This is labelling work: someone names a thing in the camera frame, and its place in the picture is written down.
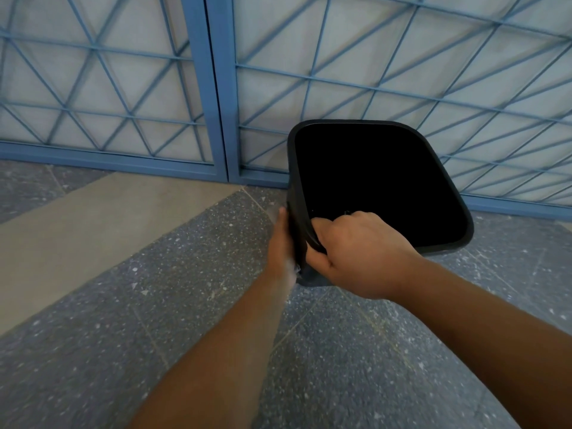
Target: frosted glass panel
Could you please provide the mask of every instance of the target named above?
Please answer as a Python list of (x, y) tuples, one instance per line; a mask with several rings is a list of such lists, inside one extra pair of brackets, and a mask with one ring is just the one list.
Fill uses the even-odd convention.
[(212, 162), (181, 0), (0, 0), (0, 24), (1, 139)]
[(572, 0), (233, 1), (244, 168), (287, 170), (303, 120), (391, 120), (464, 193), (572, 206)]

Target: speckled floor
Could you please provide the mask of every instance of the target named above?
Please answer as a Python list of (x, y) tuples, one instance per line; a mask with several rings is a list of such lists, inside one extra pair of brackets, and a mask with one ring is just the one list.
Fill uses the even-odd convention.
[[(59, 181), (51, 195), (63, 195), (63, 185), (81, 187), (73, 169), (35, 169), (35, 189), (64, 170), (69, 182)], [(4, 198), (22, 202), (6, 208), (12, 212), (51, 197), (12, 189)], [(261, 271), (269, 215), (283, 201), (279, 190), (242, 189), (3, 335), (0, 425), (124, 426)], [(572, 333), (572, 233), (533, 218), (474, 219), (471, 244), (434, 260)], [(254, 427), (517, 425), (406, 310), (337, 288), (296, 287)]]

